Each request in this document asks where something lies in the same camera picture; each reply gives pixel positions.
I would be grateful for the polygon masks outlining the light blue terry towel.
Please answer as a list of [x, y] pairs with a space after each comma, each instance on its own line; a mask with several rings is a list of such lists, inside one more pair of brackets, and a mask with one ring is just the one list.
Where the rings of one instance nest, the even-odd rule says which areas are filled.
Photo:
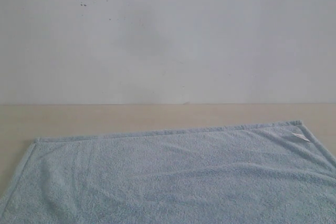
[[39, 138], [1, 223], [335, 223], [335, 157], [300, 121]]

